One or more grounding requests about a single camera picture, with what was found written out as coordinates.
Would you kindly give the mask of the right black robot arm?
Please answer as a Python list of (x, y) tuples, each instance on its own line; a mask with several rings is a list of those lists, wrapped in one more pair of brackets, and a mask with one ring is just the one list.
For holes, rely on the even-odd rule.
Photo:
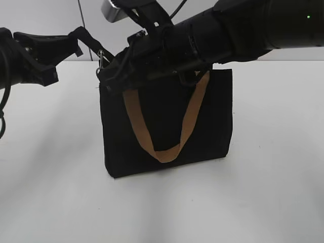
[(323, 46), (323, 1), (217, 1), (174, 24), (157, 1), (113, 1), (142, 27), (98, 70), (113, 93), (170, 76), (195, 86), (213, 64), (249, 62), (272, 50)]

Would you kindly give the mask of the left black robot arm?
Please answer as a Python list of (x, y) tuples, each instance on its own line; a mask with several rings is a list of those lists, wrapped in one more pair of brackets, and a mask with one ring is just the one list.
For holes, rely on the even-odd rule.
[(58, 82), (56, 66), (71, 55), (81, 56), (78, 40), (68, 35), (11, 33), (1, 28), (1, 89), (10, 85)]

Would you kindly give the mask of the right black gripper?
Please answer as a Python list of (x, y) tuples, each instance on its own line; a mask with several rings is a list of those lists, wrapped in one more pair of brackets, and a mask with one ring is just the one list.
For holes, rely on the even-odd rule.
[(176, 24), (128, 37), (129, 48), (100, 68), (108, 94), (136, 90), (163, 78), (178, 76), (196, 84), (211, 66), (213, 29), (201, 24)]

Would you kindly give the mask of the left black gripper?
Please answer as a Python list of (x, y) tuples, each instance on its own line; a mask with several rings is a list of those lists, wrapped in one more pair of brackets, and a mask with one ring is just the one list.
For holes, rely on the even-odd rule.
[(58, 82), (53, 62), (64, 61), (75, 54), (83, 55), (78, 40), (70, 35), (34, 35), (14, 32), (15, 44), (23, 59), (30, 83), (47, 87)]

